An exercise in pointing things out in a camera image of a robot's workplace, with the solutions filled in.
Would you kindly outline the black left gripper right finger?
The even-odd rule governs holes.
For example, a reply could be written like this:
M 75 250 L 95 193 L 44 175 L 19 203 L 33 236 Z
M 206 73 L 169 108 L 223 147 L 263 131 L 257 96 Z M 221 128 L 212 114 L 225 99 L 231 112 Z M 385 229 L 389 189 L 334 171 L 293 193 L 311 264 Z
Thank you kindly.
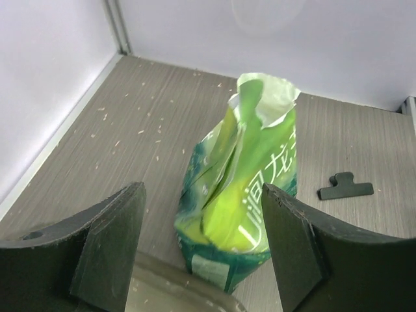
M 261 199 L 284 311 L 415 310 L 415 239 L 353 226 L 274 185 Z

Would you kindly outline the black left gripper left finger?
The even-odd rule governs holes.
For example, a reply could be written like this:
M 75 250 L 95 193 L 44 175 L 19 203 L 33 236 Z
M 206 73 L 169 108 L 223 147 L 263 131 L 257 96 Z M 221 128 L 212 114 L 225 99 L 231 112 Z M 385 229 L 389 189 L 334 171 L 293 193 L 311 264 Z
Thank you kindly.
M 2 311 L 123 311 L 146 205 L 133 182 L 50 226 L 1 241 Z

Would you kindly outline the black bag clip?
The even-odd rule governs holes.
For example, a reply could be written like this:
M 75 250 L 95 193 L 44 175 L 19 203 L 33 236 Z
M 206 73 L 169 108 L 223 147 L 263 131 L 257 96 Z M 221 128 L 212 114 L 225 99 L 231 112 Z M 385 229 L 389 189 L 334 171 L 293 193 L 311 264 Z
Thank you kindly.
M 374 194 L 372 183 L 355 183 L 352 172 L 340 172 L 329 178 L 331 187 L 320 188 L 317 195 L 321 201 L 370 196 Z

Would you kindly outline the green cat litter bag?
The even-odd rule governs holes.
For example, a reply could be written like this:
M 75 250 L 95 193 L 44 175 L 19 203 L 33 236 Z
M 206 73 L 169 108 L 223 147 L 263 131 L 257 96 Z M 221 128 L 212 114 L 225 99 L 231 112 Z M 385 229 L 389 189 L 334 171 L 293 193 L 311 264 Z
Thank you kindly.
M 188 271 L 227 293 L 270 259 L 263 185 L 297 193 L 299 95 L 286 79 L 242 74 L 225 116 L 192 151 L 174 228 Z

